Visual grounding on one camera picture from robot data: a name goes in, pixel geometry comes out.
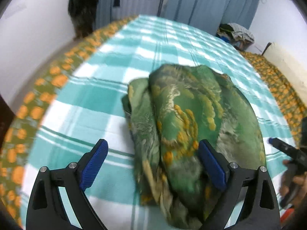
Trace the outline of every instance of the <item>pillow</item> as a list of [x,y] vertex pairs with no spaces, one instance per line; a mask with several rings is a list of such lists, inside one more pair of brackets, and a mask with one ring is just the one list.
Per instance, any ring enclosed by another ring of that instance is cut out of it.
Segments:
[[263,56],[283,73],[307,105],[307,71],[302,64],[275,42],[267,48]]

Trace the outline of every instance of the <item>checkered bedsheet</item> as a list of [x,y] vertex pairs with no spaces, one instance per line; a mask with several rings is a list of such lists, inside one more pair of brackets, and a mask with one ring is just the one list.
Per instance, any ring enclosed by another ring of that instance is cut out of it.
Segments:
[[[131,80],[148,77],[164,63],[207,65],[230,76],[255,111],[267,167],[278,192],[285,156],[267,140],[279,137],[292,145],[294,141],[275,99],[253,67],[231,45],[201,30],[158,17],[139,16],[83,63],[50,105],[25,166],[23,225],[39,168],[58,169],[77,162],[104,138],[109,143],[109,154],[93,186],[86,190],[103,223],[110,230],[172,229],[157,206],[140,206],[133,176],[134,147],[121,104]],[[65,189],[60,192],[71,222],[78,226]],[[228,225],[236,221],[239,208],[237,205]]]

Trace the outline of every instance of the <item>blue gripper pad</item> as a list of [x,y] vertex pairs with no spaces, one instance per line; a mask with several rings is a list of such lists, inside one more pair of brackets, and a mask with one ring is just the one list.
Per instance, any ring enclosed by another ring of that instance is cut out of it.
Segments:
[[81,176],[79,178],[79,187],[82,191],[91,187],[93,182],[108,154],[108,142],[104,139],[100,139],[98,143],[93,147],[93,149],[85,153],[80,159],[80,168],[82,169]]
[[221,153],[217,153],[210,143],[201,140],[198,145],[199,158],[213,185],[224,191],[229,177],[228,162]]

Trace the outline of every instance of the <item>metal screw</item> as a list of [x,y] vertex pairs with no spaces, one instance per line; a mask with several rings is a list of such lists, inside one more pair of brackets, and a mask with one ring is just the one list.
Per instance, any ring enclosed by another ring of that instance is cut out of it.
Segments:
[[76,163],[76,162],[72,162],[72,163],[70,163],[70,164],[68,165],[68,167],[69,167],[70,169],[74,169],[74,168],[77,167],[77,163]]
[[260,170],[261,170],[262,172],[266,172],[266,171],[267,171],[267,169],[266,169],[265,166],[260,166]]
[[236,169],[236,168],[239,167],[239,166],[238,166],[237,163],[232,162],[232,163],[230,163],[230,167],[233,168],[233,169]]
[[47,167],[46,167],[46,166],[42,166],[42,167],[39,169],[40,172],[45,172],[46,170],[47,170]]

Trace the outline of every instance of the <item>pile of clothes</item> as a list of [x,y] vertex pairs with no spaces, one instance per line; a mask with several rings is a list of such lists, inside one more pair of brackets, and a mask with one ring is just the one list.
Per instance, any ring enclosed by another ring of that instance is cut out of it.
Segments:
[[133,80],[122,103],[141,203],[159,205],[171,226],[199,229],[221,195],[198,159],[202,139],[242,168],[266,163],[250,103],[228,75],[207,66],[163,65]]
[[246,50],[255,40],[249,30],[237,23],[220,24],[216,36],[240,51]]

